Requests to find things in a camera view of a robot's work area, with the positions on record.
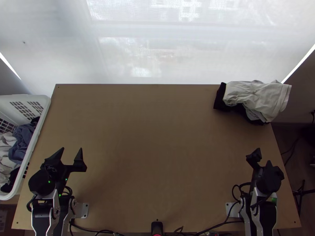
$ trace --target gray cloth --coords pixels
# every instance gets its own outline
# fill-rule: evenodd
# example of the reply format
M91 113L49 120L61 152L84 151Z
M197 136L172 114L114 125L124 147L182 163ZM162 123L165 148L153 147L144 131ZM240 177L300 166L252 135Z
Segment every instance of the gray cloth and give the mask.
M13 136L17 139L16 143L9 149L9 159L17 164L21 164L28 144L36 128L37 122L20 125L14 129Z

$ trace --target wall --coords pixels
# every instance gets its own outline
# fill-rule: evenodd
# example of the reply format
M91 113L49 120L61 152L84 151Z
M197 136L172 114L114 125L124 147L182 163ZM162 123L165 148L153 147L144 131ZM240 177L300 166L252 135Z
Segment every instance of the wall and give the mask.
M289 102L274 122L310 123L315 109L315 51L285 83L292 85Z
M0 95L30 94L23 82L0 59Z

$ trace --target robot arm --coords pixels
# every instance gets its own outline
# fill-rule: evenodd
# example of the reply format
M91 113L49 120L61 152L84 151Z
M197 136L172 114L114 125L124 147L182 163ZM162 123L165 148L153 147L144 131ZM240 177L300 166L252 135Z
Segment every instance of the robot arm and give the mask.
M73 218L86 218L88 204L77 203L72 190L66 186L71 172L86 172L82 149L74 158L73 165L64 165L61 156L64 148L45 159L41 169L29 180L28 186L34 193L31 211L31 224L36 236L66 236L69 221ZM69 193L63 195L64 189Z
M266 166L258 164L261 160L260 148L246 156L246 161L253 168L249 193L241 193L239 203L233 209L233 203L227 203L230 217L243 218L246 236L272 236L277 222L277 194L284 179L278 166L267 161Z

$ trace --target metal bracket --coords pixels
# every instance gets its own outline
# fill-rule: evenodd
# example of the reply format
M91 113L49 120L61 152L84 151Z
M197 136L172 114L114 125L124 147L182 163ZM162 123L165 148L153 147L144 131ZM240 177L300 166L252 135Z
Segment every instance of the metal bracket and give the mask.
M89 213L89 204L88 203L77 203L76 206L76 215L75 218L86 218Z
M225 203L225 210L226 210L226 215L228 215L231 207L233 206L235 202L233 203ZM230 212L230 217L235 217L235 218L240 218L239 211L241 210L241 204L235 204L235 206L232 208Z

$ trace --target crumpled garment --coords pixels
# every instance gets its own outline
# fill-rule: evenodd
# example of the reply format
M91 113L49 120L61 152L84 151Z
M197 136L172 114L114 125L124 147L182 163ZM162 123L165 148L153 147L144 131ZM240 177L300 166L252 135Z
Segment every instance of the crumpled garment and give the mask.
M14 129L13 136L17 139L17 142L9 149L9 159L11 161L17 164L22 163L36 125L37 122L33 122L19 125Z
M286 108L291 87L277 80L231 81L226 84L223 101L227 106L243 104L250 120L271 122Z
M9 159L9 149L16 141L11 132L0 135L0 186L8 183L10 173L20 166Z

